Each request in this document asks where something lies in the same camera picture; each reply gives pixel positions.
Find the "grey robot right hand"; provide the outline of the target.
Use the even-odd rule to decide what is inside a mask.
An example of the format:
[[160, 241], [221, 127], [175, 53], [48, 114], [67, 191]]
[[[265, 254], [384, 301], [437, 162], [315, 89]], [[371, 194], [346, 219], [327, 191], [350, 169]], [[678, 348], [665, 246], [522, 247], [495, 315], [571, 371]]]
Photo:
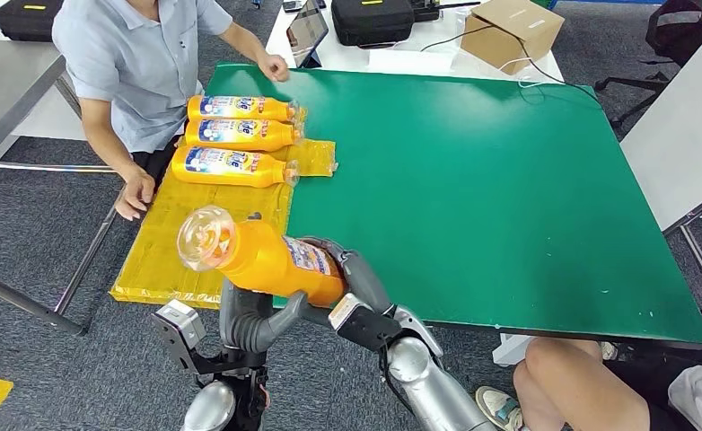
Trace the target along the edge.
[[326, 251], [336, 261], [349, 293], [380, 314], [386, 314], [394, 307], [381, 280], [360, 253], [329, 239], [309, 236], [303, 237], [302, 241]]

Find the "person's right hand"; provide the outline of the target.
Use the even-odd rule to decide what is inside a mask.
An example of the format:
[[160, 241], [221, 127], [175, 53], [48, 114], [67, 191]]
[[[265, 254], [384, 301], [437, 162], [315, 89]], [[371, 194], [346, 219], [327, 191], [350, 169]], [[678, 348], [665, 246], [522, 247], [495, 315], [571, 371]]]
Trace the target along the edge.
[[125, 184], [118, 194], [114, 208], [124, 219], [137, 220], [153, 201], [155, 180], [135, 164], [120, 171], [119, 175]]

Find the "person's left hand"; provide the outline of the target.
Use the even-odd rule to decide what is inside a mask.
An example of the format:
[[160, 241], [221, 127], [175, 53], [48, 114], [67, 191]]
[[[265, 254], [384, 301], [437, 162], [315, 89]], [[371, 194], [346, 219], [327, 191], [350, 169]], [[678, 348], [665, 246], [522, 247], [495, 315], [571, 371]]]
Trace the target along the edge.
[[257, 55], [256, 62], [262, 74], [272, 82], [283, 83], [289, 79], [289, 68], [281, 56], [262, 53]]

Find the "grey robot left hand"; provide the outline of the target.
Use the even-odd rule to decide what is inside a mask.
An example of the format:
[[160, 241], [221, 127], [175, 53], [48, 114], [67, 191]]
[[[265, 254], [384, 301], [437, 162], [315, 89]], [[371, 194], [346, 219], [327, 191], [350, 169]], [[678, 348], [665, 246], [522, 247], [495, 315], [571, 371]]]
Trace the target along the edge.
[[308, 295], [298, 290], [277, 312], [273, 295], [240, 288], [224, 279], [220, 297], [219, 333], [227, 347], [259, 354], [267, 352], [301, 318], [309, 305]]

